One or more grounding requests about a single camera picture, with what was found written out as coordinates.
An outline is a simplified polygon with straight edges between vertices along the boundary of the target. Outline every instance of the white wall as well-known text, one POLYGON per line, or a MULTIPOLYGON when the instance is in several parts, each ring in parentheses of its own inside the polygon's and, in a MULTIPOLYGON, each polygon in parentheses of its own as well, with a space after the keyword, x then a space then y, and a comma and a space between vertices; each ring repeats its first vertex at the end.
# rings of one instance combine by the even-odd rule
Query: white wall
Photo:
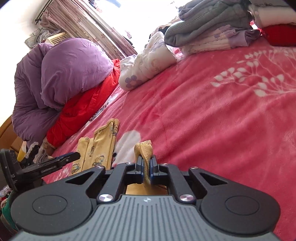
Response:
POLYGON ((16 64, 30 51, 25 40, 37 29, 33 22, 45 0, 10 0, 0 9, 0 126, 15 104, 16 64))

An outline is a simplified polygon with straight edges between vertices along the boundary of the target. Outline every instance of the folded blanket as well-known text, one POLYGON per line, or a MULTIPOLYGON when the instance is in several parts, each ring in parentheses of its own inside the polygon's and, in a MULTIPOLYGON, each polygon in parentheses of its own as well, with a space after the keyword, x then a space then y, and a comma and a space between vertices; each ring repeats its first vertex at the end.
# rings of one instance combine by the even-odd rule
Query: folded blanket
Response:
POLYGON ((290 24, 271 25, 261 29, 262 35, 272 46, 296 46, 296 26, 290 24))
POLYGON ((184 55, 190 55, 206 51, 228 50, 236 47, 249 46, 260 36, 260 30, 242 30, 229 25, 220 27, 215 31, 203 34, 204 37, 179 48, 184 55))
POLYGON ((120 62, 119 85, 125 91, 133 90, 176 62, 172 48, 164 43, 163 33, 157 32, 142 53, 120 62))
POLYGON ((74 135, 102 107, 118 85, 120 60, 112 60, 111 74, 97 87, 71 98, 62 109, 56 123, 48 130, 47 142, 54 148, 74 135))
POLYGON ((225 2, 227 5, 240 3, 241 0, 192 0, 183 7, 179 7, 179 18, 186 20, 208 6, 214 6, 217 2, 225 2))
POLYGON ((184 46, 205 31, 213 31, 227 24, 235 28, 250 28, 250 13, 243 10, 240 4, 228 6, 224 2, 217 2, 189 19, 174 23, 165 33, 165 43, 173 47, 184 46))
POLYGON ((290 7, 258 7, 249 5, 253 20, 258 28, 270 25, 296 23, 296 12, 290 7))
POLYGON ((87 39, 38 44, 17 64, 14 132, 28 147, 42 143, 65 103, 99 85, 112 69, 105 52, 87 39))

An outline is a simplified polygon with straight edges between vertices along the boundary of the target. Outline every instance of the curtain rod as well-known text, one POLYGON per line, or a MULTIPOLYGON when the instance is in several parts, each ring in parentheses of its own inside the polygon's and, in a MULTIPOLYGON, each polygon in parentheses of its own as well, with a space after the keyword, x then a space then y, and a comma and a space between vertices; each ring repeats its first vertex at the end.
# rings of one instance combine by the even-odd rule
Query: curtain rod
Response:
POLYGON ((43 6, 42 10, 39 12, 39 14, 37 15, 37 18, 35 19, 35 24, 37 24, 41 20, 42 14, 46 10, 47 6, 51 4, 52 1, 53 0, 48 0, 47 3, 43 6))

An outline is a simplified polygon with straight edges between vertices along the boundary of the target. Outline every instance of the gray logo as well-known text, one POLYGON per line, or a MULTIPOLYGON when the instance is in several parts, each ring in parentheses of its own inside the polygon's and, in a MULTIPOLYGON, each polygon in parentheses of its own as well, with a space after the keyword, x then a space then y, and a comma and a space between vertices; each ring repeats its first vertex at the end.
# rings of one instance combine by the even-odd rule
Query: gray logo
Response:
POLYGON ((144 199, 144 202, 151 202, 151 201, 152 200, 150 198, 148 198, 148 197, 144 199))

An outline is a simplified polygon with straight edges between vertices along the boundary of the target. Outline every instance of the yellow cloth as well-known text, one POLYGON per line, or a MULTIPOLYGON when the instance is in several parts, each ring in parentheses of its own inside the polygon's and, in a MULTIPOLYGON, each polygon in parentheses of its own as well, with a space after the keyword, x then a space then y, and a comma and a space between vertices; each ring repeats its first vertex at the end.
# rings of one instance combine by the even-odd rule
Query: yellow cloth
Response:
POLYGON ((134 147, 135 159, 142 156, 144 159, 144 183, 131 184, 127 186, 126 194, 131 195, 165 195, 167 190, 165 186, 151 185, 149 179, 150 159, 153 156, 153 147, 150 140, 138 143, 134 147))
POLYGON ((74 162, 72 162, 72 171, 71 174, 76 174, 82 171, 86 150, 89 145, 90 138, 81 137, 78 141, 77 152, 80 153, 80 158, 74 162))
POLYGON ((79 139, 77 151, 81 157, 73 162, 72 174, 95 166, 104 166, 106 170, 111 168, 118 127, 119 120, 112 118, 106 125, 94 132, 93 138, 82 137, 79 139))
POLYGON ((20 151, 17 155, 17 161, 18 162, 22 161, 24 159, 25 155, 26 155, 26 153, 22 149, 20 149, 20 151))
POLYGON ((27 142, 22 142, 22 146, 19 150, 19 153, 17 155, 17 161, 20 162, 24 159, 25 155, 26 155, 26 146, 27 146, 27 142))

